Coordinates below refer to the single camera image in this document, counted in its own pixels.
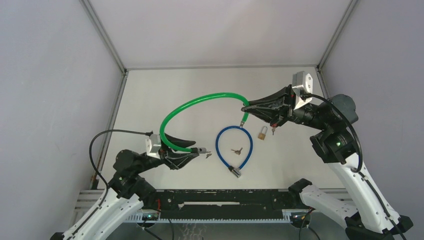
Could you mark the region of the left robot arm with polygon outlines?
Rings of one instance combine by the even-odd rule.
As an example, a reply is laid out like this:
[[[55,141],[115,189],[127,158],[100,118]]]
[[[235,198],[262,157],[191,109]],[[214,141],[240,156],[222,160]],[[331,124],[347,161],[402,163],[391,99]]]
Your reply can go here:
[[[124,220],[142,207],[149,209],[156,203],[156,189],[140,173],[161,165],[170,170],[179,170],[201,154],[204,147],[194,147],[192,140],[171,137],[177,147],[188,148],[188,152],[177,153],[166,143],[168,135],[161,137],[152,131],[145,133],[146,151],[142,154],[132,150],[121,150],[115,158],[115,174],[105,182],[105,190],[92,207],[68,230],[56,232],[52,240],[105,240]]]

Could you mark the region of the blue cable lock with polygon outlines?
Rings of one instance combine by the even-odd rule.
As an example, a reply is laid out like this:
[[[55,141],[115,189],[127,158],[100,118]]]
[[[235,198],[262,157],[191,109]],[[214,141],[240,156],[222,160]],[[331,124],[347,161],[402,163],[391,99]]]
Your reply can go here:
[[[231,131],[239,131],[243,133],[246,137],[246,143],[248,143],[246,152],[243,152],[245,148],[242,146],[239,148],[228,148],[228,150],[230,150],[235,155],[238,155],[238,156],[244,155],[243,161],[241,161],[238,165],[234,165],[230,161],[228,161],[221,151],[221,146],[222,146],[221,138],[224,136],[225,133],[231,132]],[[251,159],[251,156],[254,150],[254,141],[249,131],[237,125],[227,126],[223,128],[221,131],[219,131],[218,134],[216,135],[214,147],[215,147],[215,151],[216,151],[218,159],[225,165],[228,171],[232,173],[237,179],[240,178],[242,176],[241,170],[247,165],[247,163]]]

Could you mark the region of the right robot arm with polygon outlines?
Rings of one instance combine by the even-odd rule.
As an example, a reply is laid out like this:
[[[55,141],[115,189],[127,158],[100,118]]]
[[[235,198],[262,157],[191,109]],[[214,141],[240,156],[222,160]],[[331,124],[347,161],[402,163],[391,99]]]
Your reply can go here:
[[[353,99],[344,94],[321,97],[286,86],[278,92],[252,100],[241,109],[275,129],[287,122],[316,129],[310,137],[315,153],[336,174],[353,201],[349,205],[300,179],[289,187],[289,203],[307,206],[338,223],[350,240],[392,240],[404,237],[412,220],[399,214],[385,199],[363,160],[362,146],[353,127],[358,120]]]

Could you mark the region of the brass padlock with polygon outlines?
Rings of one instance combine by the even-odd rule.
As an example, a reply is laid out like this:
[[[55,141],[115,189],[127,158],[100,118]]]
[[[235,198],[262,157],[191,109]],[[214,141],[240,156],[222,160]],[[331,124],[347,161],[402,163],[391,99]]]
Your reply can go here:
[[[260,132],[259,132],[259,134],[258,134],[257,138],[258,138],[259,140],[262,140],[262,141],[263,141],[263,140],[266,138],[267,131],[268,131],[268,127],[267,127],[267,126],[263,126],[263,127],[261,128],[261,130],[260,130]]]

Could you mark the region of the blue lock keys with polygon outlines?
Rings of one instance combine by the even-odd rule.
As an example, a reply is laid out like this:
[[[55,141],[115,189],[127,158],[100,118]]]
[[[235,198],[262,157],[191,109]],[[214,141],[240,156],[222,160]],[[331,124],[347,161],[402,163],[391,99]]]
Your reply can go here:
[[[243,148],[241,147],[240,149],[231,149],[231,151],[233,152],[233,153],[235,153],[236,155],[240,155],[241,154],[241,152],[242,152],[242,150],[243,150]]]

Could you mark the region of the green cable lock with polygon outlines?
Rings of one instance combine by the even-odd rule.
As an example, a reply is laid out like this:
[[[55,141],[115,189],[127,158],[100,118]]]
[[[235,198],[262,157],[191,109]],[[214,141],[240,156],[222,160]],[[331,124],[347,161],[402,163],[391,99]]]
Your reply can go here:
[[[250,103],[246,97],[234,92],[211,93],[189,100],[188,102],[183,103],[182,105],[171,111],[164,118],[159,127],[159,135],[161,141],[171,150],[184,153],[196,153],[196,150],[192,150],[190,147],[177,146],[176,143],[172,143],[171,140],[167,136],[165,136],[166,127],[174,118],[177,118],[178,120],[188,120],[189,117],[194,117],[195,120],[205,120],[206,118],[200,115],[205,114],[207,112],[206,110],[201,110],[200,113],[195,113],[195,111],[201,109],[198,105],[204,102],[210,102],[217,99],[235,99],[242,102],[244,107],[250,106]]]

